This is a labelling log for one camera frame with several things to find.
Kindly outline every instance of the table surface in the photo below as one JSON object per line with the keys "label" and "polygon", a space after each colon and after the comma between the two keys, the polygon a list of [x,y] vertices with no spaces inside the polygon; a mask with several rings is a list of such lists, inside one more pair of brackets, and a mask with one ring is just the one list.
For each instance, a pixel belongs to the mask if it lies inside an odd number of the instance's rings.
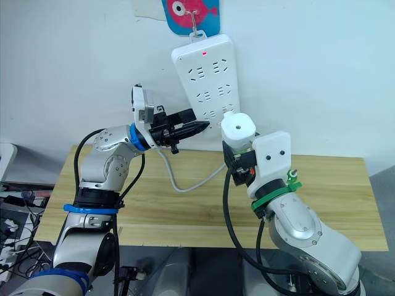
{"label": "table surface", "polygon": [[[73,147],[54,188],[37,230],[38,241],[55,242],[75,192]],[[84,147],[80,160],[91,147]],[[190,187],[209,176],[222,163],[221,152],[183,150],[168,155],[179,187]],[[135,158],[125,187],[135,177],[141,158]],[[361,250],[387,251],[388,246],[365,164],[361,158],[293,155],[303,187],[299,197],[329,227],[350,238]],[[182,247],[233,247],[222,212],[225,169],[208,183],[189,193],[178,193],[170,184],[160,155],[146,152],[146,168],[125,197],[118,214],[121,245]],[[253,248],[259,221],[251,210],[246,186],[230,187],[230,213],[235,232],[244,247]],[[275,248],[265,229],[262,246]]]}

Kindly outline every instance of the white wall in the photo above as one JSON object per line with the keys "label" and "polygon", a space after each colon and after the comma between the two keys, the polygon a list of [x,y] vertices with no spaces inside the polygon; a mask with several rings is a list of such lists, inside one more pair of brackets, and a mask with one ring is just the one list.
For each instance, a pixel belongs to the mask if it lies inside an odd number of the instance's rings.
{"label": "white wall", "polygon": [[[371,174],[395,164],[394,1],[221,5],[242,111],[261,133],[289,131],[295,154],[366,157]],[[72,144],[131,123],[135,83],[169,112],[189,107],[170,60],[188,39],[135,18],[130,1],[1,0],[0,8],[0,141],[36,159],[19,158],[9,179],[54,182]]]}

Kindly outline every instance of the white power strip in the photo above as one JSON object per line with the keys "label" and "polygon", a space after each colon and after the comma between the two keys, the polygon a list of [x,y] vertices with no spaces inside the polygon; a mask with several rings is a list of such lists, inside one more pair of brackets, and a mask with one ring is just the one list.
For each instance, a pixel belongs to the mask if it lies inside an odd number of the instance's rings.
{"label": "white power strip", "polygon": [[196,118],[210,121],[204,137],[218,138],[223,113],[240,111],[233,43],[224,34],[201,38],[174,49],[172,60]]}

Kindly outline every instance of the fish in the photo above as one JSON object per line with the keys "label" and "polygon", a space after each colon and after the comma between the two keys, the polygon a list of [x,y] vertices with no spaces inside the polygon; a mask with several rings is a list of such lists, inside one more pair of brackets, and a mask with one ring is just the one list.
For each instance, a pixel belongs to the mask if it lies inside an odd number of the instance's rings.
{"label": "fish", "polygon": [[217,8],[214,6],[208,9],[203,0],[168,0],[167,9],[171,18],[183,28],[193,27],[191,14],[187,13],[187,11],[191,13],[197,11],[194,15],[196,26],[204,21],[207,14],[218,15]]}

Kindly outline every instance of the blue ring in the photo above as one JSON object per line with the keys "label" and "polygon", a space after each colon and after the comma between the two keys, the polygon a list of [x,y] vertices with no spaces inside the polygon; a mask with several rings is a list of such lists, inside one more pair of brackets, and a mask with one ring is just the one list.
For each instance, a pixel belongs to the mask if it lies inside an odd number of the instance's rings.
{"label": "blue ring", "polygon": [[[86,294],[86,286],[89,285],[88,275],[86,275],[86,273],[82,273],[81,271],[71,271],[61,268],[53,268],[49,270],[42,270],[30,278],[33,279],[38,276],[67,276],[68,278],[73,279],[80,285],[82,290],[82,295]],[[86,285],[81,280],[81,278],[83,278],[86,281]]]}
{"label": "blue ring", "polygon": [[63,206],[63,210],[72,213],[79,214],[98,214],[98,215],[106,215],[106,214],[117,214],[117,208],[76,208],[71,204],[67,203]]}
{"label": "blue ring", "polygon": [[136,125],[132,124],[130,126],[130,142],[132,142],[133,145],[136,146],[136,148],[140,151],[145,151],[147,149],[144,148],[144,146],[142,145],[142,143],[140,143],[139,138],[137,137],[137,133],[136,133]]}

